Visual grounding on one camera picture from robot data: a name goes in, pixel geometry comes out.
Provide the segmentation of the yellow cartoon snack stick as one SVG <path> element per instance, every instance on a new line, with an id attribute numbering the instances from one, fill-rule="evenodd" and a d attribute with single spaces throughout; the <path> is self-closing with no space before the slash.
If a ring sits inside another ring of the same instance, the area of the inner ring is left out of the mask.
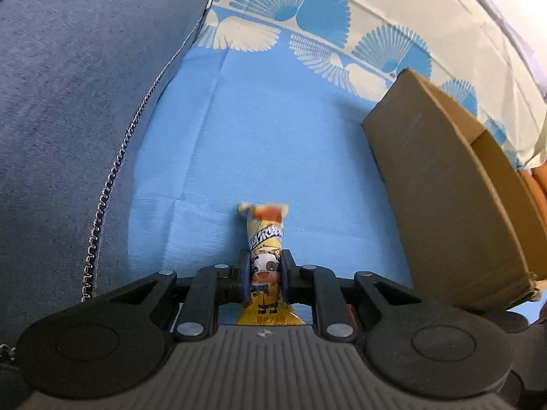
<path id="1" fill-rule="evenodd" d="M 237 319 L 242 326 L 298 326 L 304 321 L 282 293 L 282 241 L 286 204 L 243 202 L 250 249 L 250 293 Z"/>

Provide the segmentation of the brown cardboard box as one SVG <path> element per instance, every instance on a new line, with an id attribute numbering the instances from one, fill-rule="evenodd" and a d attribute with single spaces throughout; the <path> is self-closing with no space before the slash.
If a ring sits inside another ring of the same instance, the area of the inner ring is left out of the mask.
<path id="1" fill-rule="evenodd" d="M 542 213 L 491 133 L 466 109 L 404 69 L 362 126 L 417 291 L 488 312 L 545 291 Z"/>

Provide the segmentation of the blue fan pattern cloth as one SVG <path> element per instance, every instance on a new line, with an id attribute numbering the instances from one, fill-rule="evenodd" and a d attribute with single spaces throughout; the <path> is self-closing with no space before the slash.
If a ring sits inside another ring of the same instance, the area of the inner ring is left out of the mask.
<path id="1" fill-rule="evenodd" d="M 535 198 L 546 101 L 486 0 L 213 0 L 137 154 L 129 276 L 234 261 L 246 202 L 288 205 L 299 264 L 414 287 L 362 126 L 404 69 L 478 120 Z"/>

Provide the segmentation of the blue denim cushion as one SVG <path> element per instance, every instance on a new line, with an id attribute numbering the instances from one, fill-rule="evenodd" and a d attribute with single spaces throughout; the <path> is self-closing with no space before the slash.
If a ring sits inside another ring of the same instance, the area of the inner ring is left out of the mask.
<path id="1" fill-rule="evenodd" d="M 211 0 L 1 0 L 1 344 L 128 283 L 134 164 Z"/>

